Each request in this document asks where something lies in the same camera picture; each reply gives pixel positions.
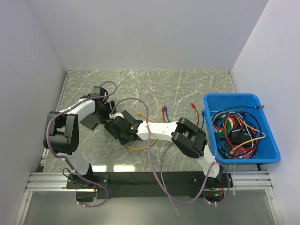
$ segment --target yellow cable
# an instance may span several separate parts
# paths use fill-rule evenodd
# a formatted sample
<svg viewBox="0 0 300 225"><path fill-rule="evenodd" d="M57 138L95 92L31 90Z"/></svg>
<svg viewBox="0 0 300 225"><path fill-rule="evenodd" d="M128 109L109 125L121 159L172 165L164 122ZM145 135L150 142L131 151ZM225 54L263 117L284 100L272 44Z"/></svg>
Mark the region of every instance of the yellow cable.
<svg viewBox="0 0 300 225"><path fill-rule="evenodd" d="M260 133L260 131L259 131L259 130L256 130L255 128L253 128L253 127L249 126L249 125L248 125L247 123L245 123L245 122L244 122L244 121L243 121L241 118L239 118L239 119L240 119L240 121L241 121L243 124L245 124L247 127L249 127L250 129L252 129L252 130L255 130L255 131L257 131L257 132L259 132L259 133ZM240 146L242 146L242 145L244 145L244 144L247 144L247 143L249 143L249 142L252 142L252 141L256 141L256 140L259 140L259 139L263 139L263 138L265 138L265 137L266 137L266 134L265 134L264 132L262 132L262 134L263 134L263 136L262 136L262 137L257 137L257 138L254 138L254 139L248 140L248 141L246 141L246 142L244 142L244 143L242 143L242 144L240 144L240 145L238 145L238 146L234 147L230 153L231 153L231 154L233 154L235 150L237 150L237 149L238 149Z"/></svg>
<svg viewBox="0 0 300 225"><path fill-rule="evenodd" d="M136 112L136 114L138 114L138 115L140 115L140 116L143 116L143 117L147 117L145 114L142 114L141 112L139 112L139 111L137 111ZM153 119L151 119L151 118L148 118L151 122L153 122L153 123L155 123L155 121L153 120ZM154 140L151 144L150 144L150 146L152 146L152 145L154 145L154 143L156 142L157 140ZM127 148L129 148L129 149L132 149L132 150L144 150L144 149L146 149L146 148L148 148L148 146L146 146L146 147L143 147L143 148L133 148L133 147L130 147L129 145L125 145Z"/></svg>

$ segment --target blue plastic bin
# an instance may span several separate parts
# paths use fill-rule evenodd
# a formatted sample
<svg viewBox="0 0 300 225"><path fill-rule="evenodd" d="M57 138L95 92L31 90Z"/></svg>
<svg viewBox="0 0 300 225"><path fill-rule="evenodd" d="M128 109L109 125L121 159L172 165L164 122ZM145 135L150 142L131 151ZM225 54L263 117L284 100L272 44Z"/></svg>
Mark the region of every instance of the blue plastic bin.
<svg viewBox="0 0 300 225"><path fill-rule="evenodd" d="M213 125L211 122L211 116L214 116L216 112L210 111L221 111L233 106L258 106L260 101L256 95L253 94L240 94L240 93L210 93L204 96L204 106L205 106L205 120L208 128L208 135L210 139L210 148L212 149L212 154L216 156L216 160L225 164L256 164L256 163L276 163L280 160L280 153L270 127L268 125L267 119L264 115L263 109L254 108L234 108L232 111L244 110L253 114L261 128L266 134L259 144L258 149L254 157L250 159L225 159L219 155L217 150L217 142L215 138L215 133L213 130ZM247 120L256 125L255 120L247 115Z"/></svg>

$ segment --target green cable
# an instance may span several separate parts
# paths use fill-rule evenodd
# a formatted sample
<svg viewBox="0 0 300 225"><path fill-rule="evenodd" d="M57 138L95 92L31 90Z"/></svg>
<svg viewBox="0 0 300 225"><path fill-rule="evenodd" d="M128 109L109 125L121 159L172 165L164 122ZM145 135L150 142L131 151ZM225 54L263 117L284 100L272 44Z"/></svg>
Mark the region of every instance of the green cable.
<svg viewBox="0 0 300 225"><path fill-rule="evenodd" d="M217 118L216 118L216 120L222 120L222 119L223 119L222 116L217 116ZM231 123L227 123L226 134L229 135L231 130L232 130ZM224 130L219 131L219 138L225 138Z"/></svg>

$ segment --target metal frame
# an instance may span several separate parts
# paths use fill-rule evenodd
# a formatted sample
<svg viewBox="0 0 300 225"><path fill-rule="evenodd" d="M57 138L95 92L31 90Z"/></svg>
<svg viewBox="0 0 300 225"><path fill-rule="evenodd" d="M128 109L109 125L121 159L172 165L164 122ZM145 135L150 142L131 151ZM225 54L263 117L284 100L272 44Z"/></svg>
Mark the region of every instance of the metal frame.
<svg viewBox="0 0 300 225"><path fill-rule="evenodd" d="M267 195L270 209L271 209L274 221L275 221L275 225L283 225L284 222L283 222L281 212L280 212L279 206L278 206L276 198L275 198L274 190L273 189L266 190L266 195Z"/></svg>
<svg viewBox="0 0 300 225"><path fill-rule="evenodd" d="M232 175L231 190L272 190L267 171L229 171ZM60 172L32 172L25 192L33 191L81 191L93 192L93 189L66 189L67 177Z"/></svg>
<svg viewBox="0 0 300 225"><path fill-rule="evenodd" d="M66 71L56 110L59 109L62 96L65 92L71 70ZM45 165L48 149L44 149L40 166ZM232 175L233 195L236 190L265 190L270 209L276 225L283 225L283 219L274 195L273 186L267 171L229 171ZM66 189L68 179L60 172L32 172L30 173L24 196L16 216L15 225L22 225L25 221L30 200L34 191L51 192L92 192L93 189Z"/></svg>

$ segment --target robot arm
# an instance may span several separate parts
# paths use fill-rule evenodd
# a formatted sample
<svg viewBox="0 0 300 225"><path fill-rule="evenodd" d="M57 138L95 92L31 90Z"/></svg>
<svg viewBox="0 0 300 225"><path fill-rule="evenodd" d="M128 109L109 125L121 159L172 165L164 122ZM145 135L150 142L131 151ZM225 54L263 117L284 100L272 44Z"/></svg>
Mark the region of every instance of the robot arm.
<svg viewBox="0 0 300 225"><path fill-rule="evenodd" d="M114 119L106 124L105 128L116 139L119 139L122 145L148 139L146 121L135 120L126 110L112 117ZM152 139L174 142L184 155L197 160L204 175L207 174L210 165L216 162L207 145L206 133L188 119L180 118L177 122L148 123L148 125ZM215 164L209 177L220 177L222 172Z"/></svg>
<svg viewBox="0 0 300 225"><path fill-rule="evenodd" d="M92 93L83 98L102 96L107 92L103 88L94 87ZM136 120L126 110L111 115L114 102L106 101L107 99L86 101L67 114L58 117L51 125L50 142L54 152L58 156L66 157L74 169L83 176L92 171L90 164L78 151L79 122L90 129L94 129L97 124L104 124L106 130L122 145L148 139L145 121ZM56 114L58 112L48 114L47 125ZM215 162L207 145L206 133L188 119L180 118L179 121L172 123L149 123L149 128L153 139L172 141L183 154L195 158L205 175L210 165ZM44 146L48 147L46 136L44 136ZM218 178L221 175L222 171L219 166L214 165L209 177Z"/></svg>

